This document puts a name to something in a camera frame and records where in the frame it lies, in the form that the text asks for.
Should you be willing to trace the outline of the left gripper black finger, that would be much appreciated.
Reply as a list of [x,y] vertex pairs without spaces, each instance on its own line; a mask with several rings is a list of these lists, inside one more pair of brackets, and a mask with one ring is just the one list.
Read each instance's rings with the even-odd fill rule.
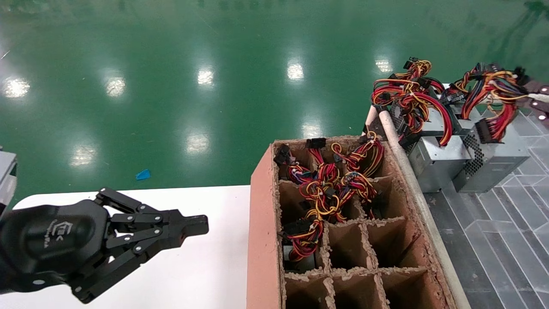
[[198,236],[208,233],[206,215],[183,216],[178,209],[158,210],[111,188],[102,188],[95,198],[98,205],[119,211],[111,215],[114,229],[122,233],[167,228],[170,236]]

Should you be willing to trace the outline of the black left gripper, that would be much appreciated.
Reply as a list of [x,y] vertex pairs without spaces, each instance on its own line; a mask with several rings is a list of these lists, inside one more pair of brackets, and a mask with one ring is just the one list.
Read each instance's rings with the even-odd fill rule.
[[71,286],[88,304],[162,250],[179,248],[169,227],[107,237],[110,215],[94,200],[7,211],[1,218],[1,293]]

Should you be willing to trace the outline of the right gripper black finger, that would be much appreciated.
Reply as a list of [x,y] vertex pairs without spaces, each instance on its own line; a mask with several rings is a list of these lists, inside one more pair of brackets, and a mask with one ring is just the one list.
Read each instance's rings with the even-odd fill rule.
[[547,83],[538,82],[537,80],[532,79],[528,82],[528,93],[548,96],[549,86]]
[[549,103],[540,100],[533,100],[529,103],[530,110],[542,124],[549,123]]

